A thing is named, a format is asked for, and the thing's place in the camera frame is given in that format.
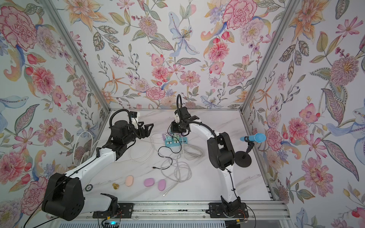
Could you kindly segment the teal power strip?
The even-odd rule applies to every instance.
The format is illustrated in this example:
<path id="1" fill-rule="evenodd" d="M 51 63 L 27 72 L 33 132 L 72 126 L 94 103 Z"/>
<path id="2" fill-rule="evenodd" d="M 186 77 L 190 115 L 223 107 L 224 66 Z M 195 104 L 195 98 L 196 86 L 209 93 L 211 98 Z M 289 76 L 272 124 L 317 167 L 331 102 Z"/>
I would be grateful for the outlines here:
<path id="1" fill-rule="evenodd" d="M 166 147 L 176 147 L 180 146 L 181 144 L 188 144 L 187 137 L 183 137 L 180 134 L 172 134 L 167 137 L 164 141 Z"/>

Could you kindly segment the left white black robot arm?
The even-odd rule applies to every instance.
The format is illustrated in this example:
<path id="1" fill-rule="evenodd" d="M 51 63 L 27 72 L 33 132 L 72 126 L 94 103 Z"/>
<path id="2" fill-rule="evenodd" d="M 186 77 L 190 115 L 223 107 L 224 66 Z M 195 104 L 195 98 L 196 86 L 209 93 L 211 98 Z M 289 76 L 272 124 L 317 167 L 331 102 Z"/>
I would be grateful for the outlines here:
<path id="1" fill-rule="evenodd" d="M 104 168 L 120 159 L 137 139 L 150 136 L 154 124 L 138 121 L 138 113 L 120 109 L 109 119 L 110 136 L 96 154 L 65 174 L 53 174 L 41 203 L 43 212 L 71 221 L 79 214 L 101 212 L 115 216 L 121 212 L 116 196 L 99 193 L 86 196 L 92 190 L 90 181 Z"/>

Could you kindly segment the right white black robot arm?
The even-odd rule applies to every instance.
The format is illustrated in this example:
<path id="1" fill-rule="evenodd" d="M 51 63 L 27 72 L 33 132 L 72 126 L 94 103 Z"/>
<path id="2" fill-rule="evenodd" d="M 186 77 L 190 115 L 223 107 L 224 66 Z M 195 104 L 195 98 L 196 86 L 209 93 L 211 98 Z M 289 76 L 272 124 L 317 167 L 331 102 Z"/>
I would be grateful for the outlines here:
<path id="1" fill-rule="evenodd" d="M 254 143 L 249 141 L 249 137 L 244 137 L 244 142 L 248 144 L 247 150 L 234 151 L 232 142 L 226 132 L 216 133 L 208 125 L 199 122 L 197 116 L 192 116 L 188 109 L 183 106 L 181 95 L 176 99 L 177 110 L 175 111 L 175 120 L 171 124 L 172 133 L 196 133 L 200 138 L 206 140 L 209 160 L 214 168 L 219 172 L 219 178 L 225 192 L 221 195 L 221 203 L 216 206 L 211 213 L 212 218 L 226 216 L 233 218 L 236 215 L 245 216 L 244 203 L 236 193 L 233 168 L 238 165 L 247 168 L 251 165 L 252 159 L 249 152 L 252 150 Z"/>

